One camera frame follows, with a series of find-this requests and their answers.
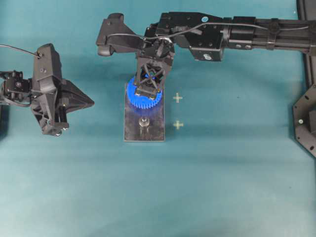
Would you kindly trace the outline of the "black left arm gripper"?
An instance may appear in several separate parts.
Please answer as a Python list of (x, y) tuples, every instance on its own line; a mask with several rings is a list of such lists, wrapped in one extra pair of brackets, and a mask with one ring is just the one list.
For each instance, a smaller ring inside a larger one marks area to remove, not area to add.
[(42, 134), (57, 137), (69, 128), (66, 109), (85, 109), (94, 105), (90, 97), (66, 79), (61, 80), (54, 92), (39, 93), (31, 90), (31, 96), (31, 111)]

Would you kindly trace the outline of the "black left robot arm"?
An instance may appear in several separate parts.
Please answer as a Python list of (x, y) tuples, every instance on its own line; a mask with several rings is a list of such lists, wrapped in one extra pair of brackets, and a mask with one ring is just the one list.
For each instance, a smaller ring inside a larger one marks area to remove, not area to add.
[(69, 80), (48, 79), (48, 91), (35, 91), (36, 80), (22, 72), (1, 72), (0, 104), (29, 107), (42, 134), (60, 136), (69, 128), (67, 114), (89, 108), (94, 101)]

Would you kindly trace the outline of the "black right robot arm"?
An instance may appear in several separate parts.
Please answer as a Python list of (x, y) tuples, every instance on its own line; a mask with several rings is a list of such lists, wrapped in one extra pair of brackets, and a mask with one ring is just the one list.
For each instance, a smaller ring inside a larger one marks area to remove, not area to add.
[(295, 50), (315, 56), (316, 22), (162, 13), (159, 22), (146, 30), (142, 48), (136, 54), (135, 95), (154, 100), (162, 91), (173, 64), (175, 45), (188, 49), (197, 61), (221, 61), (225, 48)]

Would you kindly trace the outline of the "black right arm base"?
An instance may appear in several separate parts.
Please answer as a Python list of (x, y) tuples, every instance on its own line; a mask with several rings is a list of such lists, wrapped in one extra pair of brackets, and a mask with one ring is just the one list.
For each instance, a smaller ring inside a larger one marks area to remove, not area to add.
[(304, 30), (295, 33), (297, 51), (303, 52), (306, 92), (293, 105), (293, 125), (296, 141), (313, 157), (316, 156), (316, 2), (298, 0), (300, 22), (307, 23)]

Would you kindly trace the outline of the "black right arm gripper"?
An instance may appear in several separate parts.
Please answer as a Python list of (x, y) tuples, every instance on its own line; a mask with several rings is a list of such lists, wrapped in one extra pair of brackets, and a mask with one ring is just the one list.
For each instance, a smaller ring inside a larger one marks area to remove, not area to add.
[(158, 23), (152, 23), (146, 29), (141, 50), (136, 53), (134, 85), (137, 95), (156, 97), (172, 68), (175, 50), (171, 39), (149, 39), (157, 36), (157, 27)]

